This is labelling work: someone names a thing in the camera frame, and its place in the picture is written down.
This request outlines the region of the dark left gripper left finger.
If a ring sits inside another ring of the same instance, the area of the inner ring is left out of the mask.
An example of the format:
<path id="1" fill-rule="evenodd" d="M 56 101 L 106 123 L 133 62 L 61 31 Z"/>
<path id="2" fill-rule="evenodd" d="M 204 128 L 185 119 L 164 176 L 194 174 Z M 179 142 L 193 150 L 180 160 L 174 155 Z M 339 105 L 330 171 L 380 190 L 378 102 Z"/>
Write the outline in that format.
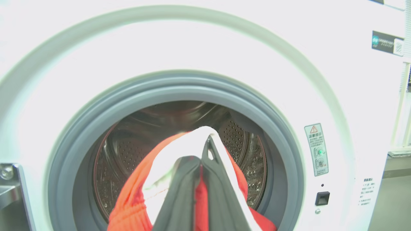
<path id="1" fill-rule="evenodd" d="M 194 231 L 194 195 L 200 162 L 194 156 L 180 158 L 153 231 Z"/>

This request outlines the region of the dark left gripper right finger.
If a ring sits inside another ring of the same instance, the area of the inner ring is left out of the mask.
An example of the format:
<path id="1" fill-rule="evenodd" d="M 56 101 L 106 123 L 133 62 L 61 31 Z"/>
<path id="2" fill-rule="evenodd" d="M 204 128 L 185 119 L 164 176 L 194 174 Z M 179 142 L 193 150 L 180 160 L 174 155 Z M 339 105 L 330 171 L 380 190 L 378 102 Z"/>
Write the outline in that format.
<path id="1" fill-rule="evenodd" d="M 207 185 L 209 231 L 252 231 L 211 136 L 205 141 L 201 162 Z"/>

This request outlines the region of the small black text sticker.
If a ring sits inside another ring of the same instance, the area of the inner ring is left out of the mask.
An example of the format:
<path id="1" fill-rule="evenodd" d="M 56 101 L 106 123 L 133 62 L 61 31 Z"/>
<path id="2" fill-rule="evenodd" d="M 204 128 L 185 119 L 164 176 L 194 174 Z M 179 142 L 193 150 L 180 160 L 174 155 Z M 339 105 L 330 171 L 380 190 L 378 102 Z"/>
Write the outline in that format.
<path id="1" fill-rule="evenodd" d="M 363 180 L 360 192 L 358 205 L 365 206 L 371 203 L 375 191 L 375 181 L 373 178 L 366 178 Z"/>

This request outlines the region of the perforated steel drum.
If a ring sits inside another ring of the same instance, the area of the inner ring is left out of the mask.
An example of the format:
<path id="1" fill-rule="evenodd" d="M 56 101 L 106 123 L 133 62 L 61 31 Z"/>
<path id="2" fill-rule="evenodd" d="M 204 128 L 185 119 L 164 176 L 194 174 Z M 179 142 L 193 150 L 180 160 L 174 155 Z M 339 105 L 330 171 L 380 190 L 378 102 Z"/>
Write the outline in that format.
<path id="1" fill-rule="evenodd" d="M 108 221 L 126 180 L 155 146 L 202 126 L 219 133 L 246 178 L 248 206 L 258 209 L 266 187 L 266 154 L 260 137 L 242 128 L 233 116 L 234 111 L 219 104 L 171 101 L 145 107 L 115 123 L 93 151 L 94 198 L 104 219 Z"/>

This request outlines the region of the grey rubber door gasket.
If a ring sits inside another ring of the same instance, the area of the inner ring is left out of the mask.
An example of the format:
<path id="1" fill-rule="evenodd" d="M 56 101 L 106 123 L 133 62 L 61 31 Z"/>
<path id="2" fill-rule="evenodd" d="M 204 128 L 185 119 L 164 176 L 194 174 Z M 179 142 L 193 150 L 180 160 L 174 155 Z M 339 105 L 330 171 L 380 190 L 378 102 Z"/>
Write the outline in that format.
<path id="1" fill-rule="evenodd" d="M 127 115 L 169 101 L 208 101 L 232 110 L 235 121 L 260 136 L 268 158 L 268 182 L 258 211 L 279 231 L 296 231 L 305 180 L 301 151 L 286 118 L 267 98 L 210 73 L 153 73 L 109 90 L 76 115 L 63 133 L 48 175 L 48 208 L 54 231 L 104 231 L 94 200 L 97 142 Z"/>

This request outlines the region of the white washing machine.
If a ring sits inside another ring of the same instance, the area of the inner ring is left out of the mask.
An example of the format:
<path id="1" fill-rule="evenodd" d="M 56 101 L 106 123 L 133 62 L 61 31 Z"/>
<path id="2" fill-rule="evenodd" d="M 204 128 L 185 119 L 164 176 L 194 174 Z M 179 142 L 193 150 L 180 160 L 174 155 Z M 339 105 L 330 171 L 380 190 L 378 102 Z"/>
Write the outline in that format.
<path id="1" fill-rule="evenodd" d="M 74 117 L 149 74 L 210 73 L 267 98 L 291 126 L 305 180 L 296 231 L 368 231 L 405 68 L 372 49 L 372 32 L 405 40 L 409 2 L 0 0 L 0 163 L 22 165 L 36 231 L 54 231 L 48 175 Z M 317 123 L 329 172 L 314 176 L 304 127 Z M 374 196 L 359 206 L 366 178 Z"/>

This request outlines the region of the dark brand badge sticker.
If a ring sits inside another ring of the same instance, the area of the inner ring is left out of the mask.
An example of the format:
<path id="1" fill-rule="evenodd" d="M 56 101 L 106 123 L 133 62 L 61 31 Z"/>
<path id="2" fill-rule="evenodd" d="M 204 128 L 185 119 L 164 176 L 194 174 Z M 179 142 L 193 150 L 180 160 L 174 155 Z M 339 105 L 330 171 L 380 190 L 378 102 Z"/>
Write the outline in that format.
<path id="1" fill-rule="evenodd" d="M 403 57 L 404 44 L 404 38 L 396 37 L 378 31 L 372 32 L 372 49 Z"/>

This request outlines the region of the black door lock latch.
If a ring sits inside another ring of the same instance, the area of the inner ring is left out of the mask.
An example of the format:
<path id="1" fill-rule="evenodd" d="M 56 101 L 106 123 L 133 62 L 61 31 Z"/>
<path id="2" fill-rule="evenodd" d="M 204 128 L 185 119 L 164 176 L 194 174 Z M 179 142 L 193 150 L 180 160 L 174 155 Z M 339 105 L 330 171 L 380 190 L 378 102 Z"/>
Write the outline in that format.
<path id="1" fill-rule="evenodd" d="M 315 200 L 315 206 L 326 206 L 329 202 L 330 192 L 318 192 Z"/>

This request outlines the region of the red and white garment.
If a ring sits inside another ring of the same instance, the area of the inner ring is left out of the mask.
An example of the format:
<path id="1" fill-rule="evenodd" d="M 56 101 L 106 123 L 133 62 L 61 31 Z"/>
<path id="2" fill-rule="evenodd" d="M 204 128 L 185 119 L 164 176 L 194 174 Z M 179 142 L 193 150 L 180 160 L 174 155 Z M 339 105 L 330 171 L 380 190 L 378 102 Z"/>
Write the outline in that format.
<path id="1" fill-rule="evenodd" d="M 229 155 L 217 131 L 208 126 L 170 136 L 145 156 L 124 184 L 109 216 L 107 230 L 153 231 L 180 158 L 194 156 L 200 159 L 194 195 L 194 231 L 209 231 L 207 185 L 203 180 L 201 162 L 208 136 L 211 136 L 217 145 L 235 194 L 251 225 L 251 231 L 276 231 L 273 222 L 247 205 L 248 187 L 245 176 Z"/>

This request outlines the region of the metal door hinge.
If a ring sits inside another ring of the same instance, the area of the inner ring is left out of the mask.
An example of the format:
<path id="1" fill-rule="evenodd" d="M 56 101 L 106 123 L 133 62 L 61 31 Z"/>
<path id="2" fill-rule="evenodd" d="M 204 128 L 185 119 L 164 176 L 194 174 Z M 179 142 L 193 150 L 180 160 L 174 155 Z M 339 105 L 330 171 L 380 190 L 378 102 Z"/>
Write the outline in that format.
<path id="1" fill-rule="evenodd" d="M 20 164 L 0 163 L 0 231 L 36 231 Z"/>

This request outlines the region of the grey warning label sticker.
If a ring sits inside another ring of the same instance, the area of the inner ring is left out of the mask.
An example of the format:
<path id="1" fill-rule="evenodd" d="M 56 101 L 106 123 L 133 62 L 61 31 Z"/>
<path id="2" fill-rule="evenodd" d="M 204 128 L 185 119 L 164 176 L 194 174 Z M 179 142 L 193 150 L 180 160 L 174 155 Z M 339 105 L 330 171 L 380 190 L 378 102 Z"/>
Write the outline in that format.
<path id="1" fill-rule="evenodd" d="M 324 175 L 329 172 L 327 148 L 323 129 L 320 123 L 304 127 L 310 147 L 314 176 Z"/>

